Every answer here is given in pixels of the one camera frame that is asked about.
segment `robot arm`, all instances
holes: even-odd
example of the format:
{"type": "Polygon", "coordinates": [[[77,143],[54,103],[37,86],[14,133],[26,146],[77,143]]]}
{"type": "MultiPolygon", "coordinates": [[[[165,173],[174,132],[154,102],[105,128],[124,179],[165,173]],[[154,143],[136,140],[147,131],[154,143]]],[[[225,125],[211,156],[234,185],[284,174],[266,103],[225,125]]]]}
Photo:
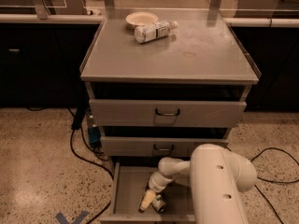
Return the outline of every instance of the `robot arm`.
{"type": "Polygon", "coordinates": [[[159,171],[149,179],[143,201],[150,205],[178,174],[190,175],[196,223],[248,223],[238,192],[251,189],[256,182],[256,170],[249,160],[210,144],[198,147],[190,161],[163,158],[159,171]]]}

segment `speckled floor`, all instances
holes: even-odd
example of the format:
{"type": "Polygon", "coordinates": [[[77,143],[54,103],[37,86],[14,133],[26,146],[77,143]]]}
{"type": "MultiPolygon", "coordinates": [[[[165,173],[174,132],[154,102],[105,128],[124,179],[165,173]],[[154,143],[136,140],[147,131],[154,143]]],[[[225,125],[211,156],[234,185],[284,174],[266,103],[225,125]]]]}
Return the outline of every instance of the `speckled floor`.
{"type": "MultiPolygon", "coordinates": [[[[58,213],[73,223],[87,211],[81,222],[86,223],[109,202],[109,175],[71,152],[72,119],[67,109],[0,108],[0,223],[59,223],[58,213]]],[[[299,113],[245,113],[229,140],[232,151],[250,159],[266,147],[279,147],[299,160],[299,113]]],[[[84,146],[80,131],[75,132],[74,147],[86,159],[108,167],[84,146]]],[[[288,181],[299,176],[297,164],[277,151],[265,152],[254,164],[264,178],[288,181]]],[[[257,186],[285,224],[298,223],[299,183],[259,180],[257,186]]],[[[256,188],[241,198],[250,224],[279,223],[256,188]]]]}

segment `black cabinet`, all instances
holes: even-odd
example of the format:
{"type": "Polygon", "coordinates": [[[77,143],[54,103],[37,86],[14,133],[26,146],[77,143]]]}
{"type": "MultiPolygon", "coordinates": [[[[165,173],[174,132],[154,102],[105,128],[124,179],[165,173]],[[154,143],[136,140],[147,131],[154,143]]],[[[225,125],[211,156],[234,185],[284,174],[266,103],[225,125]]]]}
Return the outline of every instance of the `black cabinet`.
{"type": "Polygon", "coordinates": [[[96,24],[0,24],[0,106],[77,106],[96,24]]]}
{"type": "Polygon", "coordinates": [[[233,28],[262,76],[247,110],[299,110],[299,29],[233,28]]]}

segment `plastic bottle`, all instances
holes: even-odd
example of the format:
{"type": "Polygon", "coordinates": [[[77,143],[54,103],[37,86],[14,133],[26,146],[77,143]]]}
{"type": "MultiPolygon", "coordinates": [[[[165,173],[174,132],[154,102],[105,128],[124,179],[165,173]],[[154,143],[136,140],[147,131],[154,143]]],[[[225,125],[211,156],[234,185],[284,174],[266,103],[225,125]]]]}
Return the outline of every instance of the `plastic bottle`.
{"type": "Polygon", "coordinates": [[[149,42],[170,35],[170,30],[178,27],[176,21],[157,21],[151,25],[137,26],[135,40],[139,43],[149,42]]]}

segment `cabinet top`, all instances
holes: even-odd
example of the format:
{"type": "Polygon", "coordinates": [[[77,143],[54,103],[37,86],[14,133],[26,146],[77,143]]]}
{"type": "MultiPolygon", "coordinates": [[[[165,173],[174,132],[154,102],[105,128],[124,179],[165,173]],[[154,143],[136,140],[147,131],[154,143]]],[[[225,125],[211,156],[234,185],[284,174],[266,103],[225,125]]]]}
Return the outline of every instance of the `cabinet top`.
{"type": "Polygon", "coordinates": [[[199,9],[111,9],[83,66],[84,81],[258,82],[221,15],[199,9]],[[139,44],[125,21],[137,11],[177,21],[178,28],[168,37],[139,44]]]}

